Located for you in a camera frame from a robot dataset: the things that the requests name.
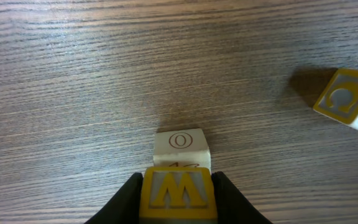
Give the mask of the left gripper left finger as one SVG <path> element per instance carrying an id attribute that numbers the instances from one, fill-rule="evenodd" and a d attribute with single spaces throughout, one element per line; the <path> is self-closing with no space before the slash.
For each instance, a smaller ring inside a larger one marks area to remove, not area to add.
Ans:
<path id="1" fill-rule="evenodd" d="M 139 224 L 143 176 L 133 173 L 107 204 L 85 224 Z"/>

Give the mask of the plain wooden block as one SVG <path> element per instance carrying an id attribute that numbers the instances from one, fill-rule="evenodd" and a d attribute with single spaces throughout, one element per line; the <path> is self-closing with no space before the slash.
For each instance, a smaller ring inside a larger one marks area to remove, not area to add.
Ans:
<path id="1" fill-rule="evenodd" d="M 155 134 L 156 167 L 205 167 L 211 171 L 211 153 L 200 128 Z"/>

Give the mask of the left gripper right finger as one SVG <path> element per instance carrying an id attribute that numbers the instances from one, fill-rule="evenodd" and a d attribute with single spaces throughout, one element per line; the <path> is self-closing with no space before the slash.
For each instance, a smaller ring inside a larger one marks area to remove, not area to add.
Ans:
<path id="1" fill-rule="evenodd" d="M 221 171 L 211 175 L 218 224 L 272 224 Z"/>

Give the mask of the green envelope block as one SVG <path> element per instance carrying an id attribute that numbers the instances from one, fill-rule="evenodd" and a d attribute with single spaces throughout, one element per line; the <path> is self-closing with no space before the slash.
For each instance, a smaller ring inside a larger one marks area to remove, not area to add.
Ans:
<path id="1" fill-rule="evenodd" d="M 140 195 L 139 222 L 217 223 L 211 173 L 205 167 L 149 167 Z"/>

